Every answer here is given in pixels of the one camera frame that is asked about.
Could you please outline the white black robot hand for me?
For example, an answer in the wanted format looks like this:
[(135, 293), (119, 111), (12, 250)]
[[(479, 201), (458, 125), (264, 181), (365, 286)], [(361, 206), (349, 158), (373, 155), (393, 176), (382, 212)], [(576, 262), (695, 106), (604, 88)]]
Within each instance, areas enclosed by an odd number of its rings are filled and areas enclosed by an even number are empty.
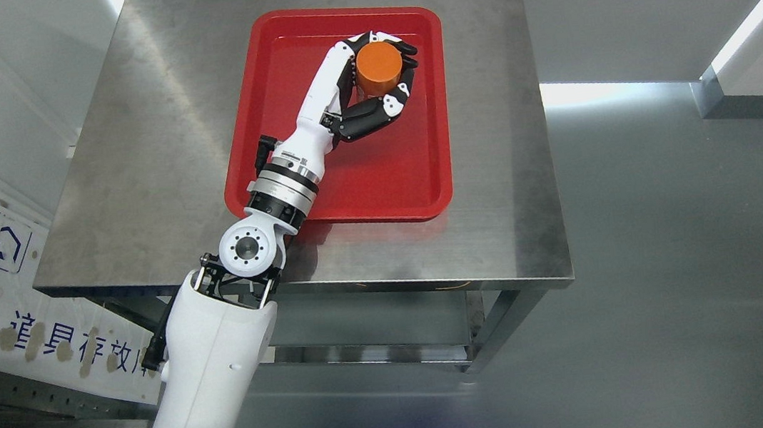
[[(361, 77), (361, 54), (375, 42), (388, 47), (390, 56), (400, 56), (401, 71), (392, 88), (352, 102)], [(325, 156), (341, 141), (354, 142), (371, 136), (398, 120), (410, 100), (418, 49), (384, 31), (368, 31), (339, 40), (327, 50), (303, 97), (295, 117), (294, 132), (273, 149), (267, 171), (291, 170), (324, 177)]]

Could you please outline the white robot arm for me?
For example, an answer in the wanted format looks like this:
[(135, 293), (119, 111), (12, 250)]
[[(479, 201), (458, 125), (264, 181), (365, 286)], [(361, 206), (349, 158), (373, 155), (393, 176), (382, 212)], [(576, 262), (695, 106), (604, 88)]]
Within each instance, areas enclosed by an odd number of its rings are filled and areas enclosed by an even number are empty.
[[(260, 277), (286, 263), (284, 239), (295, 236), (313, 206), (331, 150), (331, 134), (298, 129), (275, 147), (270, 164), (248, 190), (268, 205), (246, 207), (227, 229), (219, 261), (227, 273)], [(152, 428), (234, 428), (253, 374), (276, 323), (277, 304), (263, 297), (255, 308), (203, 286), (205, 263), (186, 276), (167, 319), (165, 392)]]

